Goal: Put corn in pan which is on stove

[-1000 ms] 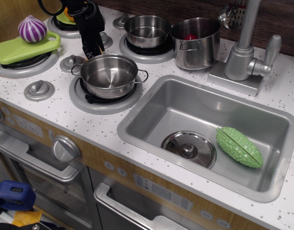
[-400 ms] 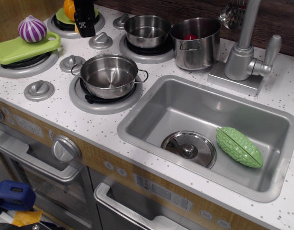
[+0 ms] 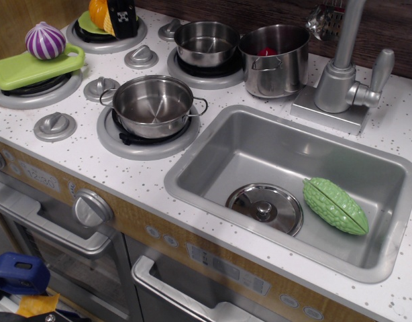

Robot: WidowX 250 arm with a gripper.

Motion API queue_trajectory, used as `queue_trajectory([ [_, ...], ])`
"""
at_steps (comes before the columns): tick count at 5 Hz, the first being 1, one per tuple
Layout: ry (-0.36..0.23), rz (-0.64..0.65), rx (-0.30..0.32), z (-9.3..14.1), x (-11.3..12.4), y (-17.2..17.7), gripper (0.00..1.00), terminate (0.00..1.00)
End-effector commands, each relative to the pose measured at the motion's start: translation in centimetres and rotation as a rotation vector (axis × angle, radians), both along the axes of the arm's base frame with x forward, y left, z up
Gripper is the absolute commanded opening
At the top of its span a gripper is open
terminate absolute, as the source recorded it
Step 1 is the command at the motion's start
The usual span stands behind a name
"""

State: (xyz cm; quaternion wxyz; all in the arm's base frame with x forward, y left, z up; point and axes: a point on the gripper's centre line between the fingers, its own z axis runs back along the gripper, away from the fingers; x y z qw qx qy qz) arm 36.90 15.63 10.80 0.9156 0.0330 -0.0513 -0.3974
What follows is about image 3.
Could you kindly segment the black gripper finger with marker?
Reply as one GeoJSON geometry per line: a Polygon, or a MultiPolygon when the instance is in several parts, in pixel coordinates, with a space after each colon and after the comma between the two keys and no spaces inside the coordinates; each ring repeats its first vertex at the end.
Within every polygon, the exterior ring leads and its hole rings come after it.
{"type": "Polygon", "coordinates": [[[134,0],[107,0],[110,22],[116,38],[134,38],[138,23],[134,0]]]}

